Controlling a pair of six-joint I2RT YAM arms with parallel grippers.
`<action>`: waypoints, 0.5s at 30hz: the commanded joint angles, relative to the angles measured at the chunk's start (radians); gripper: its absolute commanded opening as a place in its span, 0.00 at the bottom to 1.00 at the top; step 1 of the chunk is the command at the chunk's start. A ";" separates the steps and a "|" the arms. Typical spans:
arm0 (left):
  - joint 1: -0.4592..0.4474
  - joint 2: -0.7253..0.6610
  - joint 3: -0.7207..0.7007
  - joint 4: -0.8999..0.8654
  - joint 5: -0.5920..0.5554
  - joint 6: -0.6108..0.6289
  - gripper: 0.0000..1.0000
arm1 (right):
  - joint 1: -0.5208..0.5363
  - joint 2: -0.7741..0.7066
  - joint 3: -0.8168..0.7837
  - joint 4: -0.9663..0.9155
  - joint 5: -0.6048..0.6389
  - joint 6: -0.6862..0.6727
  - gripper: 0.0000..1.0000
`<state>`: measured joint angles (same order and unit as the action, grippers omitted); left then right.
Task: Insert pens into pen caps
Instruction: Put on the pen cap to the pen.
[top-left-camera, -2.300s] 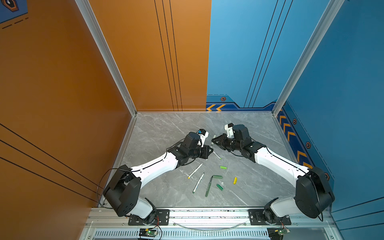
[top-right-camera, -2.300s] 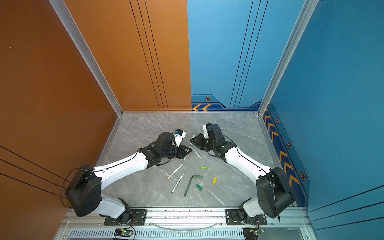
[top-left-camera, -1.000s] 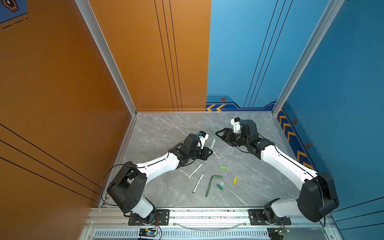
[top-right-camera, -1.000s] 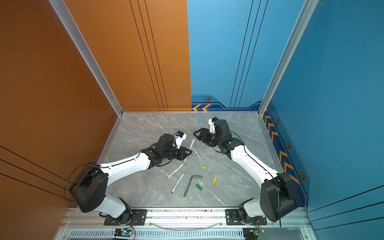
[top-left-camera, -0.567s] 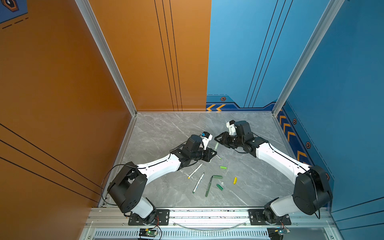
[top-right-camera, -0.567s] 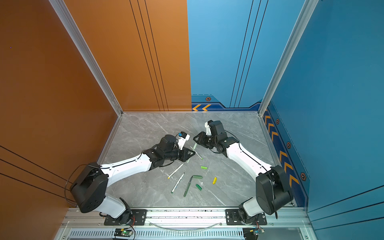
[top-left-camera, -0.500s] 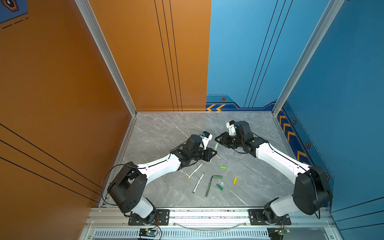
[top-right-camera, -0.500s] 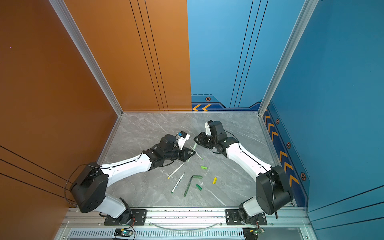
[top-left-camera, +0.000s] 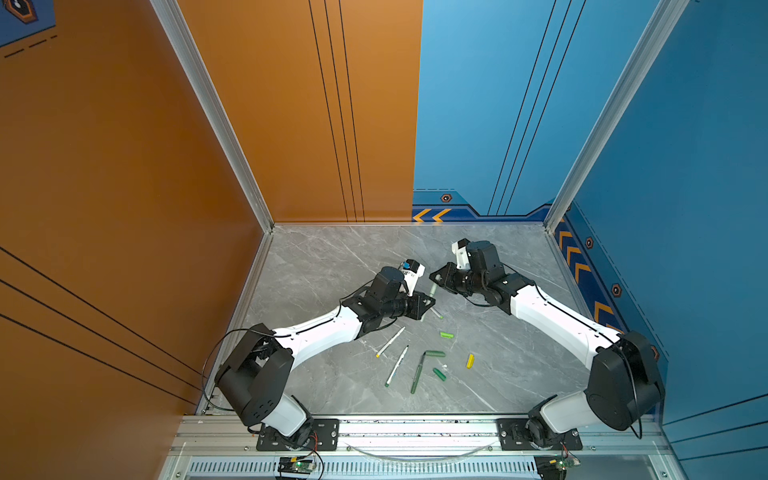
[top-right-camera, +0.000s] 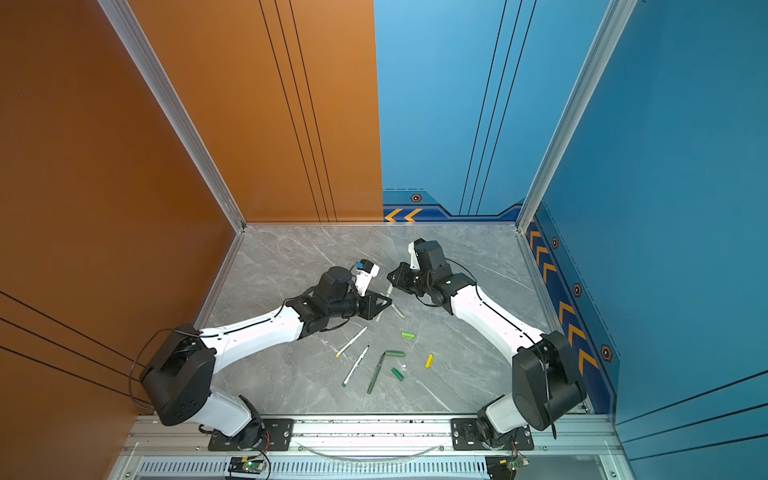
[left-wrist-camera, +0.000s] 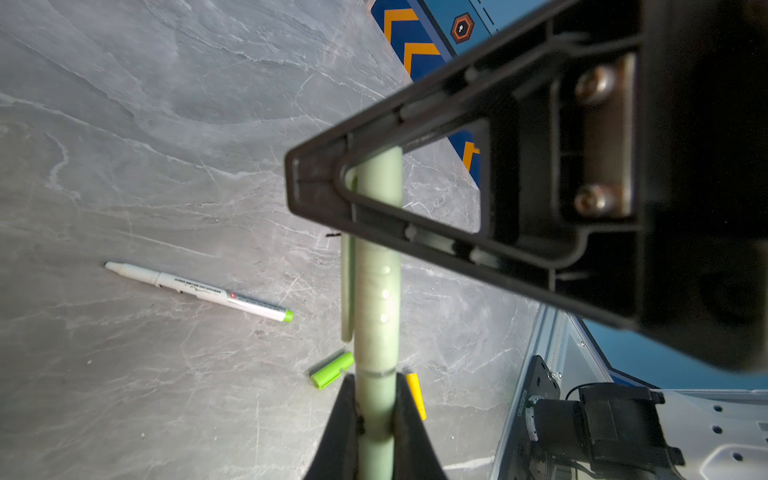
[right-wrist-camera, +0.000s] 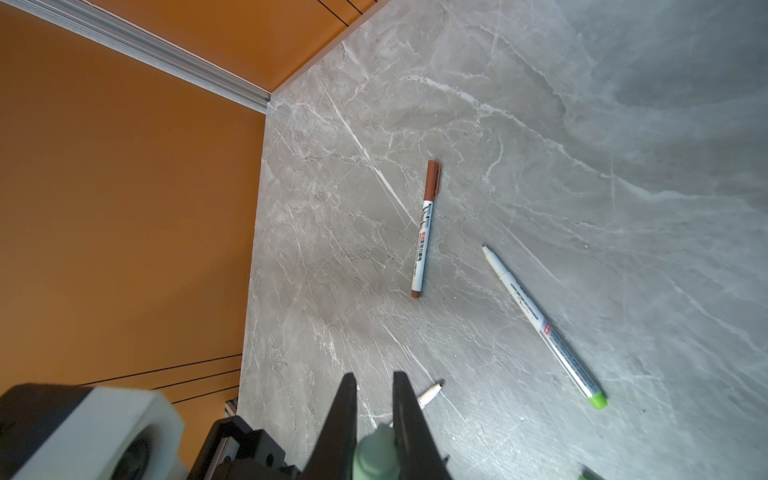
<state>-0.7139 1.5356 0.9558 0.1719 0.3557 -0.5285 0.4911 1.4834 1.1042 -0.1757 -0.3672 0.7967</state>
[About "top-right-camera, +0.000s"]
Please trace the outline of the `white pen dark green end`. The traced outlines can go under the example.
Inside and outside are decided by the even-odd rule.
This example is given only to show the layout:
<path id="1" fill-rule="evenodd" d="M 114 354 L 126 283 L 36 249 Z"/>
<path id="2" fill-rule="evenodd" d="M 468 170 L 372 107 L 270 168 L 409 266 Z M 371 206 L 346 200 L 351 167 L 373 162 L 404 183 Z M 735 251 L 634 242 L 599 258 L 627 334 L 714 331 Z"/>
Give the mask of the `white pen dark green end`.
<path id="1" fill-rule="evenodd" d="M 380 320 L 380 317 L 384 310 L 386 310 L 390 305 L 392 304 L 392 299 L 384 296 L 379 295 L 376 299 L 376 315 L 374 317 L 374 320 L 378 322 Z"/>

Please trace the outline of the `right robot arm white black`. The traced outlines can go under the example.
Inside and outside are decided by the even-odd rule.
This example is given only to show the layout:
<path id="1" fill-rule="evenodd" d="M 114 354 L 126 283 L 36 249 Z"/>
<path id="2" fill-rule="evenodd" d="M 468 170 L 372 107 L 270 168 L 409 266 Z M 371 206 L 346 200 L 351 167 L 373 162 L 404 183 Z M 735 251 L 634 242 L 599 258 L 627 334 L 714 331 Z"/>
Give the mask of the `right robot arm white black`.
<path id="1" fill-rule="evenodd" d="M 392 286 L 466 322 L 509 361 L 511 391 L 480 408 L 475 428 L 491 449 L 506 449 L 518 430 L 552 429 L 557 420 L 588 397 L 577 355 L 559 331 L 545 333 L 493 301 L 468 270 L 452 270 L 434 240 L 408 245 L 409 262 L 387 275 Z"/>

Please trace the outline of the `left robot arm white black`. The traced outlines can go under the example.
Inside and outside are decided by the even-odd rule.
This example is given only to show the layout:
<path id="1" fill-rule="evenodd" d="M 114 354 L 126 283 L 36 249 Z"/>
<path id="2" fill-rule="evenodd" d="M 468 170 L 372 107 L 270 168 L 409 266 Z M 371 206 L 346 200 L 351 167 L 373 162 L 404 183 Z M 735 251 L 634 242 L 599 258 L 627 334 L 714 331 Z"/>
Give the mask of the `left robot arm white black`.
<path id="1" fill-rule="evenodd" d="M 318 283 L 261 316 L 222 327 L 171 330 L 140 375 L 160 422 L 195 423 L 240 450 L 262 450 L 268 430 L 255 406 L 213 386 L 229 365 L 270 347 L 330 331 L 330 321 L 372 320 L 392 303 L 370 290 L 378 265 L 360 260 L 352 268 L 332 266 Z"/>

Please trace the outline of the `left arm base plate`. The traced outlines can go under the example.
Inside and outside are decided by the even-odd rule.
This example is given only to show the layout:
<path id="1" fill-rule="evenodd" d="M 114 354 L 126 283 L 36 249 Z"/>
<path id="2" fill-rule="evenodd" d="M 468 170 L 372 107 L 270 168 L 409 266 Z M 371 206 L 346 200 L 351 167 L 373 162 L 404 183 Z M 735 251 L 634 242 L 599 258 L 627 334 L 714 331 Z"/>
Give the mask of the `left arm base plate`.
<path id="1" fill-rule="evenodd" d="M 252 422 L 234 437 L 215 430 L 210 435 L 208 450 L 286 452 L 291 444 L 294 425 L 291 418 L 268 418 L 260 423 Z"/>

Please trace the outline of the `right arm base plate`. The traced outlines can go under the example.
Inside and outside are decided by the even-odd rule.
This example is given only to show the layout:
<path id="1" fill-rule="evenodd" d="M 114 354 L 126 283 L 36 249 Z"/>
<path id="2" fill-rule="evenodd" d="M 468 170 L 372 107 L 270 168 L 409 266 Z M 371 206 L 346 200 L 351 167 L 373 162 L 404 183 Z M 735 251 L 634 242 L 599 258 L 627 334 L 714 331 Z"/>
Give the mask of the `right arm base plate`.
<path id="1" fill-rule="evenodd" d="M 450 421 L 453 448 L 470 450 L 532 451 L 533 437 L 527 426 L 498 433 L 486 419 L 454 418 Z"/>

